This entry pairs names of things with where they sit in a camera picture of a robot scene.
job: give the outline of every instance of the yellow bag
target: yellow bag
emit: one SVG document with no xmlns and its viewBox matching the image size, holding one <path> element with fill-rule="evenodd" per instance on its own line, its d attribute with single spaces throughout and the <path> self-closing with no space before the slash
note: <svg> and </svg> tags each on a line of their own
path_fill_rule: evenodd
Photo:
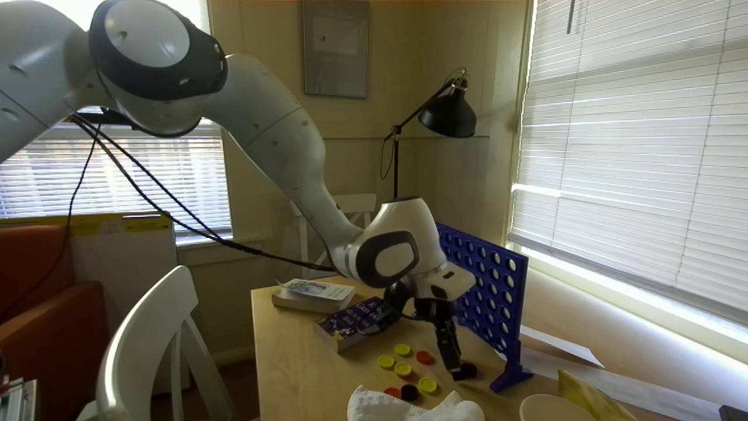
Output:
<svg viewBox="0 0 748 421">
<path fill-rule="evenodd" d="M 579 405 L 597 421 L 637 421 L 621 404 L 566 370 L 559 370 L 559 396 Z"/>
</svg>

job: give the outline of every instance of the window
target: window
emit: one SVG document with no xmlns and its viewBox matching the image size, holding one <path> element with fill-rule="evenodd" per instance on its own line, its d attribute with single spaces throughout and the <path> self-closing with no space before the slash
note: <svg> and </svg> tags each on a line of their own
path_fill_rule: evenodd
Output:
<svg viewBox="0 0 748 421">
<path fill-rule="evenodd" d="M 79 25 L 91 18 L 100 0 L 46 0 L 71 16 Z M 172 0 L 166 4 L 179 10 L 198 27 L 206 19 L 204 0 Z M 148 168 L 184 205 L 219 234 L 229 234 L 231 220 L 221 131 L 203 120 L 179 139 L 157 139 L 129 127 L 102 127 L 129 153 Z M 0 218 L 67 214 L 83 169 L 91 139 L 74 124 L 59 124 L 0 164 Z M 174 204 L 155 183 L 126 157 L 113 149 L 125 169 L 145 193 L 177 219 L 200 228 Z M 76 196 L 74 213 L 151 211 L 152 208 L 129 185 L 107 155 L 96 148 L 86 177 Z M 190 233 L 178 225 L 177 243 Z"/>
<path fill-rule="evenodd" d="M 745 321 L 748 0 L 540 0 L 510 238 Z"/>
</svg>

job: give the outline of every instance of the wall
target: wall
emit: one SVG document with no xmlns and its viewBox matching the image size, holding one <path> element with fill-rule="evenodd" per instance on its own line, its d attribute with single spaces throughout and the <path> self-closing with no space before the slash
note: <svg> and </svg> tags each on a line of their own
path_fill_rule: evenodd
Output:
<svg viewBox="0 0 748 421">
<path fill-rule="evenodd" d="M 379 179 L 378 159 L 388 127 L 418 105 L 418 4 L 371 3 L 366 100 L 304 95 L 299 1 L 214 0 L 210 5 L 213 34 L 226 52 L 258 57 L 310 113 L 325 138 L 325 180 L 331 194 L 376 193 L 380 199 L 390 198 L 391 179 Z M 288 199 L 228 138 L 224 156 L 235 239 L 297 258 L 298 222 Z M 183 249 L 179 257 L 191 268 L 200 299 L 194 318 L 219 361 L 252 352 L 251 289 L 301 274 L 288 264 L 219 246 Z"/>
<path fill-rule="evenodd" d="M 403 192 L 422 196 L 438 222 L 498 244 L 506 241 L 528 5 L 526 0 L 423 3 L 420 96 L 428 97 L 450 71 L 466 67 L 466 99 L 478 127 L 470 139 L 419 137 L 402 143 Z"/>
</svg>

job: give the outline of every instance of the framed picture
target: framed picture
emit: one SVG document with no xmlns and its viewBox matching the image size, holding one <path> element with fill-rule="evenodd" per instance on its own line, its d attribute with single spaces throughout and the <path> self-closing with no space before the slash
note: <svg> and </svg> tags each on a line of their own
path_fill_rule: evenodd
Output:
<svg viewBox="0 0 748 421">
<path fill-rule="evenodd" d="M 369 2 L 304 0 L 304 92 L 367 97 Z"/>
</svg>

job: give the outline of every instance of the yellow game piece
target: yellow game piece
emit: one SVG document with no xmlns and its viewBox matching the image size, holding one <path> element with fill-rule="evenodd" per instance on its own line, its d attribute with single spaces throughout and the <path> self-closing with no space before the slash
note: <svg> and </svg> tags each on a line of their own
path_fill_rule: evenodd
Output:
<svg viewBox="0 0 748 421">
<path fill-rule="evenodd" d="M 377 360 L 377 363 L 383 369 L 389 370 L 392 368 L 392 366 L 395 365 L 395 359 L 390 357 L 389 355 L 382 355 Z"/>
<path fill-rule="evenodd" d="M 397 344 L 395 345 L 395 354 L 398 354 L 401 357 L 407 357 L 411 354 L 411 347 L 406 344 Z"/>
<path fill-rule="evenodd" d="M 428 377 L 422 377 L 418 381 L 418 389 L 424 393 L 433 393 L 436 391 L 436 380 Z"/>
<path fill-rule="evenodd" d="M 397 375 L 400 377 L 408 377 L 412 371 L 413 368 L 408 363 L 404 363 L 401 361 L 395 364 L 395 373 L 397 373 Z"/>
</svg>

